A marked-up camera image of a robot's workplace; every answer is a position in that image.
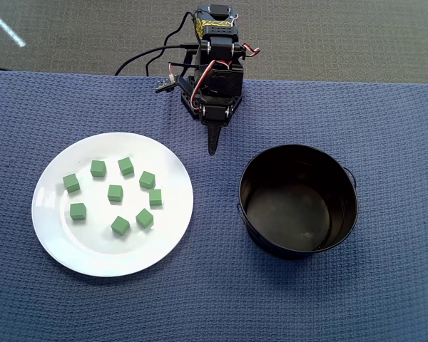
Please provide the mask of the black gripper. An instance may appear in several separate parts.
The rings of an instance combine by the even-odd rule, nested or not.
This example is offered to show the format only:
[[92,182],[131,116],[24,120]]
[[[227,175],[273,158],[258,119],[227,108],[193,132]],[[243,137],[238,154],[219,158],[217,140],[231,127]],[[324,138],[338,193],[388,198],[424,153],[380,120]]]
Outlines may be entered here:
[[210,156],[217,150],[223,125],[228,125],[242,100],[242,90],[243,72],[221,63],[214,63],[200,84],[198,100],[202,121],[207,122]]

